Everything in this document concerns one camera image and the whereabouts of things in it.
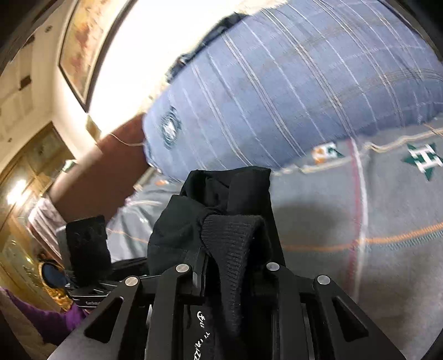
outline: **blue object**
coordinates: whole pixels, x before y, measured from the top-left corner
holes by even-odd
[[[182,69],[144,117],[147,161],[178,180],[279,169],[319,144],[431,120],[442,80],[432,49],[380,1],[289,1],[244,18]]]
[[[42,277],[45,283],[53,289],[63,289],[68,283],[65,274],[51,262],[45,262],[43,264]]]

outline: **wire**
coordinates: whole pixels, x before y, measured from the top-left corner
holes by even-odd
[[[138,142],[136,144],[128,144],[122,140],[120,140],[117,136],[115,136],[113,133],[110,133],[110,135],[114,136],[119,142],[121,142],[122,144],[126,145],[126,146],[143,146],[142,142]]]
[[[438,135],[440,137],[443,137],[443,135],[441,133],[438,133],[436,129],[434,129],[432,126],[428,125],[428,124],[423,124],[424,126],[426,126],[428,129],[430,129],[435,135]]]

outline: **metal screw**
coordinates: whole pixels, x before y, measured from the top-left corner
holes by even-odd
[[[329,277],[326,275],[320,275],[317,278],[317,281],[319,282],[319,284],[328,285],[331,282],[331,279],[329,279]]]
[[[189,265],[187,264],[180,264],[177,265],[177,267],[175,268],[179,273],[185,273],[189,270]]]
[[[266,268],[267,268],[269,271],[277,271],[277,270],[280,268],[280,265],[277,264],[276,262],[268,262],[268,263],[266,264]]]
[[[135,276],[131,276],[130,278],[127,278],[124,283],[127,286],[134,286],[138,284],[138,279]]]

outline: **painting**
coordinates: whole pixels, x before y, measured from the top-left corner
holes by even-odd
[[[112,37],[134,0],[78,0],[60,52],[60,69],[87,112]]]

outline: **light fixture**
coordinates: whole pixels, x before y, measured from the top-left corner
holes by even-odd
[[[25,180],[19,180],[17,181],[14,188],[11,190],[11,192],[7,196],[8,205],[13,205],[17,201],[20,200],[20,197],[22,196],[23,190],[26,188],[26,181]]]

